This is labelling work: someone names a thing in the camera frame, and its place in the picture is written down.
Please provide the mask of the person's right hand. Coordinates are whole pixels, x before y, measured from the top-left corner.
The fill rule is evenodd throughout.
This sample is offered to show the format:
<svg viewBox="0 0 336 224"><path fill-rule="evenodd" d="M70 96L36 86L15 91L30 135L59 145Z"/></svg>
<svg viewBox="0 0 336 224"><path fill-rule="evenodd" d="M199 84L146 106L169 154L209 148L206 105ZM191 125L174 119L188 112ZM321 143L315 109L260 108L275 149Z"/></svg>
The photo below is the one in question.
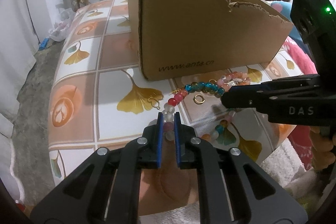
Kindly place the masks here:
<svg viewBox="0 0 336 224"><path fill-rule="evenodd" d="M311 164L315 170L323 170L335 162L332 149L335 146L335 135L332 139L320 134L319 127L310 127L309 137L312 143L313 159Z"/></svg>

